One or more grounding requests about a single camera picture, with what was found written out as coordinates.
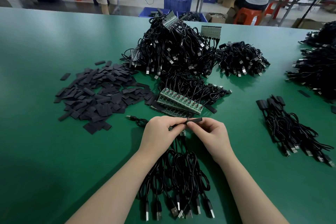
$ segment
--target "concrete floor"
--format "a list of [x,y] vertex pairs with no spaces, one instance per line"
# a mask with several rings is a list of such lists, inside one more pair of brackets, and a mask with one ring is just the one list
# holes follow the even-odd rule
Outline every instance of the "concrete floor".
[[[119,14],[128,16],[138,16],[144,7],[164,8],[164,0],[119,0],[119,2]],[[83,0],[81,2],[74,0],[62,0],[57,3],[34,3],[32,0],[22,0],[22,3],[24,8],[28,9],[101,14],[100,8],[95,6],[92,0]],[[193,0],[191,4],[191,11],[196,9],[196,4],[197,0]],[[0,6],[15,8],[21,7],[17,0],[0,0]],[[294,6],[282,24],[282,27],[291,27],[294,21],[297,18],[302,17],[307,9],[308,6]],[[203,13],[212,12],[225,14],[227,11],[228,8],[218,3],[203,3],[202,7]],[[277,19],[270,20],[269,24],[267,24],[267,22],[270,19],[270,15],[267,15],[261,25],[276,25],[285,12],[286,9],[281,8]],[[321,22],[330,22],[336,20],[336,14],[326,12],[320,7],[315,7],[308,13],[306,18]]]

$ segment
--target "green workbench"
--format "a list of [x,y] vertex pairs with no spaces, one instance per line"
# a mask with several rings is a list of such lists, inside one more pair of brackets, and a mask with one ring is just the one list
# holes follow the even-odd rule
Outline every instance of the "green workbench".
[[[188,24],[200,29],[206,23]],[[211,25],[222,26],[220,44],[253,44],[271,66],[260,77],[241,78],[227,78],[215,67],[207,81],[233,92],[214,105],[216,114],[206,109],[202,116],[225,123],[238,159],[290,223],[335,223],[336,169],[301,150],[285,158],[255,103],[271,94],[282,96],[286,110],[316,130],[319,141],[336,146],[330,105],[285,81],[284,73],[301,56],[297,41],[307,30]],[[125,114],[113,114],[109,131],[91,135],[82,128],[86,121],[59,122],[64,104],[53,100],[85,67],[94,68],[100,60],[120,63],[121,53],[136,47],[148,28],[146,18],[0,8],[0,223],[64,223],[138,149],[143,128],[125,116],[149,120],[161,115],[143,102],[129,106]],[[66,72],[70,78],[60,81]],[[138,73],[135,78],[155,88],[152,77]],[[185,222],[241,223],[224,175],[200,141],[188,137],[210,180],[207,195],[216,218],[207,218],[201,207],[200,216]],[[329,155],[336,160],[335,151]],[[161,223],[173,223],[164,203],[162,208]],[[126,223],[143,222],[141,216],[135,200]]]

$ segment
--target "fingers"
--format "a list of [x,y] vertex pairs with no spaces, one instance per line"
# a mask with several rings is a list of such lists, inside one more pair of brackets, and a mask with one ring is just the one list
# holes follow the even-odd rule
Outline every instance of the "fingers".
[[203,128],[194,122],[188,122],[187,126],[196,134],[196,136],[198,136],[201,141],[205,140],[206,137],[209,136],[208,132],[206,132]]
[[175,139],[175,137],[177,137],[182,132],[182,130],[186,129],[186,127],[187,126],[185,124],[179,124],[176,127],[174,127],[169,132],[169,134],[172,136],[173,139]]
[[203,118],[202,121],[197,123],[201,128],[208,130],[209,132],[213,131],[215,128],[223,126],[223,123],[211,119],[211,118]]
[[161,119],[163,120],[167,128],[187,121],[187,118],[169,117],[169,116],[162,116]]

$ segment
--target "factory floor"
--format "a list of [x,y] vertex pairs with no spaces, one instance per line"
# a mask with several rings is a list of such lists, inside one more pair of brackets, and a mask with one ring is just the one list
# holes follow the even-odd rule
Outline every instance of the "factory floor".
[[[62,0],[57,3],[34,3],[32,0],[0,0],[0,6],[39,9],[49,11],[64,11],[64,12],[78,12],[78,13],[95,13],[101,14],[101,9],[93,4],[92,0],[74,1]],[[127,16],[138,16],[144,7],[164,8],[164,0],[119,0],[120,9],[118,14]],[[197,0],[193,0],[191,4],[191,11],[195,11]],[[284,20],[282,27],[291,27],[297,18],[301,18],[307,11],[308,6],[295,5],[289,12],[287,18]],[[203,3],[202,13],[223,13],[225,14],[228,8],[218,3]],[[267,15],[261,25],[277,26],[285,14],[286,9],[281,8],[275,20],[270,20],[270,15]],[[336,14],[329,13],[320,7],[314,7],[306,16],[320,22],[330,22],[336,20]]]

